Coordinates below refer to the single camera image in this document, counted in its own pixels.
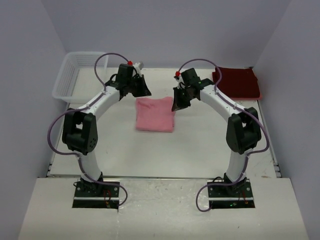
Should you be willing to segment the pink t shirt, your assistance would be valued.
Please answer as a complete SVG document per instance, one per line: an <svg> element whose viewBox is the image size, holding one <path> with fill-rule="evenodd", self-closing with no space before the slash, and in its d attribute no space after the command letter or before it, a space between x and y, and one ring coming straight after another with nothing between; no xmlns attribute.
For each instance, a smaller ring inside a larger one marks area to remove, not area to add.
<svg viewBox="0 0 320 240"><path fill-rule="evenodd" d="M135 101L136 122L138 131L172 133L175 126L175 112L172 111L173 98L160 99L148 97Z"/></svg>

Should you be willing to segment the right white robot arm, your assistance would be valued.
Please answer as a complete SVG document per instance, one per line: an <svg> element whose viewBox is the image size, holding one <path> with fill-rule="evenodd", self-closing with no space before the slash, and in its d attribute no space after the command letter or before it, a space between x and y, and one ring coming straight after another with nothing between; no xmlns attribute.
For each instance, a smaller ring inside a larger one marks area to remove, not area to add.
<svg viewBox="0 0 320 240"><path fill-rule="evenodd" d="M190 107L191 100L197 99L226 121L225 140L231 154L223 181L214 188L223 189L227 196L235 196L245 184L249 155L262 138L257 110L237 105L212 80L200 79L194 68L177 71L174 78L178 85L173 88L173 112Z"/></svg>

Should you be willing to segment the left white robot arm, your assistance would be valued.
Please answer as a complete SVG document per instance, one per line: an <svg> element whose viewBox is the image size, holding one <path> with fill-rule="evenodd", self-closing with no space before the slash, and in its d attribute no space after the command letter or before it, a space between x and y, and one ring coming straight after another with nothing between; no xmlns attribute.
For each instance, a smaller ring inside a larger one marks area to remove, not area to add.
<svg viewBox="0 0 320 240"><path fill-rule="evenodd" d="M80 179L87 183L86 190L94 197L104 190L103 173L94 151L99 139L97 121L127 94L135 98L152 95L141 72L143 68L142 62L120 64L117 73L102 84L100 93L80 108L69 109L65 114L62 142L76 155L82 173Z"/></svg>

